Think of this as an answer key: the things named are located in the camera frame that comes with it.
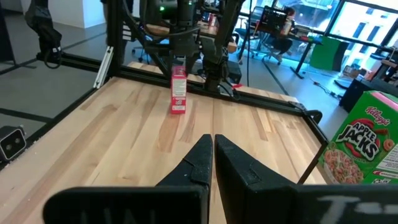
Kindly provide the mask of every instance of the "cereal box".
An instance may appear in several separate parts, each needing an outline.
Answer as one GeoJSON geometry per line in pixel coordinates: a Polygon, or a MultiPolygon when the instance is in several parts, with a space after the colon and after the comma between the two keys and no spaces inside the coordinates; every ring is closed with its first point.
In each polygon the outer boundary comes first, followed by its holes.
{"type": "Polygon", "coordinates": [[[172,114],[184,114],[187,106],[187,77],[184,66],[174,66],[172,74],[172,114]]]}
{"type": "Polygon", "coordinates": [[[398,98],[364,92],[320,158],[336,184],[398,184],[398,98]]]}

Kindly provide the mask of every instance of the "wooden tabletop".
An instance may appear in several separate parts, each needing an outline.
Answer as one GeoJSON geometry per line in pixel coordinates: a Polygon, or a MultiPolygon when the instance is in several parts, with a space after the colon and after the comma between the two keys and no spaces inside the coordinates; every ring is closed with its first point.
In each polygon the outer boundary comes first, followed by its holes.
{"type": "MultiPolygon", "coordinates": [[[[137,69],[145,70],[148,72],[154,72],[159,75],[163,75],[163,73],[162,73],[162,71],[160,71],[159,67],[155,66],[155,65],[147,65],[147,64],[143,64],[143,63],[139,63],[139,62],[131,62],[128,65],[128,67],[137,68],[137,69]]],[[[198,75],[192,75],[192,74],[188,75],[188,80],[197,82],[197,83],[205,82],[205,80],[203,78],[199,77],[198,75]]],[[[266,96],[266,97],[271,97],[271,98],[275,98],[275,99],[279,99],[279,100],[298,102],[297,99],[292,96],[281,95],[281,94],[277,94],[277,93],[273,93],[273,92],[269,92],[269,91],[265,91],[265,90],[250,88],[247,86],[242,86],[238,90],[245,92],[245,93],[251,93],[251,94],[255,94],[255,95],[259,95],[259,96],[266,96]]]]}
{"type": "MultiPolygon", "coordinates": [[[[293,182],[320,147],[297,116],[190,93],[186,114],[169,107],[170,89],[112,78],[0,171],[0,223],[42,223],[45,201],[70,187],[153,186],[206,133],[224,134],[293,182]]],[[[324,183],[317,169],[306,181],[324,183]]],[[[215,172],[210,206],[210,223],[225,223],[215,172]]]]}
{"type": "MultiPolygon", "coordinates": [[[[201,27],[200,32],[202,32],[202,33],[210,34],[210,35],[216,35],[217,34],[217,27],[212,27],[212,26],[209,26],[209,25],[207,25],[205,23],[202,23],[202,22],[198,23],[198,25],[201,27]]],[[[151,32],[153,32],[155,34],[164,35],[164,34],[168,34],[169,33],[169,28],[167,28],[167,27],[162,27],[162,26],[156,26],[156,25],[148,24],[147,28],[151,32]]],[[[235,42],[232,42],[232,41],[229,42],[229,44],[228,44],[228,52],[229,53],[235,52],[237,47],[238,46],[236,45],[235,42]]]]}

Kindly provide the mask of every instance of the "small red box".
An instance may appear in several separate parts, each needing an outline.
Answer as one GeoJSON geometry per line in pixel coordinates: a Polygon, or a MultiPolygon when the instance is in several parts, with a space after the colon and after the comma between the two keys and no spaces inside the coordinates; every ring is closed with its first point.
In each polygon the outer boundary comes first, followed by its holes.
{"type": "Polygon", "coordinates": [[[184,66],[173,67],[172,74],[172,114],[184,114],[187,109],[187,77],[184,66]]]}

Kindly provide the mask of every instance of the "green cereal box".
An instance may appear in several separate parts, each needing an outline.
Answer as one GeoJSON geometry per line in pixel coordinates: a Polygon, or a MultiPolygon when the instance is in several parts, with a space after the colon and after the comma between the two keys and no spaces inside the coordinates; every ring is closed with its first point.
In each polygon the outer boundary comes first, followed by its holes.
{"type": "Polygon", "coordinates": [[[319,162],[335,184],[398,184],[398,98],[363,93],[319,162]]]}

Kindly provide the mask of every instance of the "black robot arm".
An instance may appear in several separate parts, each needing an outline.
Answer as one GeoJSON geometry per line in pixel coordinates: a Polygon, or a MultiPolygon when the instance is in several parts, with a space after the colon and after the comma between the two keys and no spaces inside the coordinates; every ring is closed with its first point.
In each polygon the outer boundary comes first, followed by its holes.
{"type": "Polygon", "coordinates": [[[40,52],[44,56],[44,63],[48,68],[58,68],[47,64],[47,61],[61,60],[62,34],[53,27],[48,0],[32,0],[25,14],[27,25],[39,35],[40,52]]]}

